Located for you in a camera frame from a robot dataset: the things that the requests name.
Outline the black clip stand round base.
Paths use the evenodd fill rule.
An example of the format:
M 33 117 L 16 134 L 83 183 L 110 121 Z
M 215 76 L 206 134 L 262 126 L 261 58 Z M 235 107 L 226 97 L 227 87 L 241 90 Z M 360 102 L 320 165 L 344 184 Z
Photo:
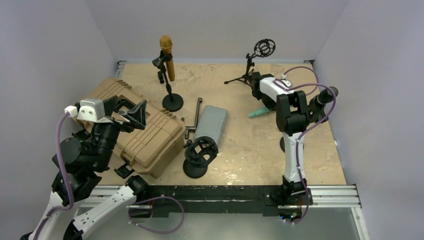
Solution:
M 179 94 L 172 92 L 172 87 L 169 84 L 168 77 L 167 77 L 167 68 L 165 66 L 165 63 L 167 61 L 168 61 L 168 57 L 165 56 L 161 50 L 159 57 L 155 58 L 152 61 L 152 64 L 159 69 L 158 72 L 162 72 L 165 88 L 167 91 L 167 95 L 165 95 L 164 98 L 162 99 L 162 107 L 169 112 L 176 112 L 183 107 L 184 100 Z

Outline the black shock mount round base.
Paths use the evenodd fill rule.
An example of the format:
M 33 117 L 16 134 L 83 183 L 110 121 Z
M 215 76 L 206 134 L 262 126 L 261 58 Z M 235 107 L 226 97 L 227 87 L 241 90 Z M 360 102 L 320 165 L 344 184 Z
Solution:
M 218 156 L 219 149 L 215 140 L 209 136 L 201 136 L 195 140 L 187 140 L 183 145 L 183 172 L 192 179 L 204 176 L 209 164 Z

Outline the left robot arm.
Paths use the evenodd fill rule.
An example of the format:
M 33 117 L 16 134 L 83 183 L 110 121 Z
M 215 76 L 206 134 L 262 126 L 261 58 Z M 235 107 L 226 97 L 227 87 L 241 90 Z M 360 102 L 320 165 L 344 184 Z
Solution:
M 76 215 L 101 181 L 100 173 L 109 169 L 120 133 L 146 127 L 146 100 L 121 111 L 120 117 L 115 118 L 113 112 L 118 101 L 116 95 L 105 100 L 86 98 L 64 109 L 55 129 L 56 154 L 52 161 L 58 173 L 51 185 L 49 202 L 35 230 L 24 234 L 22 239 L 82 240 L 120 209 L 148 201 L 147 183 L 121 166 L 116 172 L 126 183 L 104 202 L 85 214 Z M 89 133 L 80 131 L 61 140 L 62 124 L 67 118 L 92 122 L 93 128 Z

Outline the black tripod shock mount stand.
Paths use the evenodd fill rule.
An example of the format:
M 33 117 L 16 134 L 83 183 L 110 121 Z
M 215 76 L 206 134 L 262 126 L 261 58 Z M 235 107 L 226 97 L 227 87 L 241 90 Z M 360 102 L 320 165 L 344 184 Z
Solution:
M 252 79 L 251 74 L 253 73 L 253 70 L 255 67 L 255 63 L 253 62 L 253 59 L 256 57 L 259 57 L 259 58 L 269 57 L 275 52 L 275 49 L 276 49 L 276 44 L 272 39 L 265 38 L 265 39 L 259 40 L 254 45 L 253 53 L 252 54 L 247 53 L 245 57 L 247 59 L 245 73 L 241 77 L 237 77 L 232 80 L 225 81 L 224 84 L 227 85 L 229 83 L 239 81 L 249 86 Z

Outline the teal microphone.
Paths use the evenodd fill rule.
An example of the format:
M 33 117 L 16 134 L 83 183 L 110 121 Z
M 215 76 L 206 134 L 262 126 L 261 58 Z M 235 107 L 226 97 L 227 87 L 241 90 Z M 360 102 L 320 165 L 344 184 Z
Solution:
M 264 107 L 258 108 L 256 110 L 250 112 L 247 116 L 248 116 L 248 118 L 252 119 L 252 118 L 256 118 L 256 117 L 260 117 L 262 115 L 265 115 L 268 112 L 270 112 L 270 110 L 266 106 L 264 106 Z

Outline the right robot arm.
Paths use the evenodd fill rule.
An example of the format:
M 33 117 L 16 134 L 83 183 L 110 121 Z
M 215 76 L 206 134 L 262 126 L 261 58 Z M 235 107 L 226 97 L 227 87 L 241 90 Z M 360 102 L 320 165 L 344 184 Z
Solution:
M 292 204 L 308 194 L 304 171 L 304 136 L 310 124 L 310 113 L 304 91 L 284 86 L 271 74 L 253 72 L 248 81 L 252 95 L 276 113 L 276 125 L 282 133 L 285 166 L 282 185 L 270 198 L 281 204 Z

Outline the gold microphone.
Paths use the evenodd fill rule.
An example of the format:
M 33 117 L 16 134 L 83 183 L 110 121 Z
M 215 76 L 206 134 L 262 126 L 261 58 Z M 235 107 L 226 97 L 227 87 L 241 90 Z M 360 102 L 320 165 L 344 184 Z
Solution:
M 175 67 L 172 56 L 173 43 L 171 37 L 169 35 L 162 35 L 159 39 L 159 45 L 164 55 L 168 58 L 166 62 L 168 79 L 173 82 L 175 80 Z

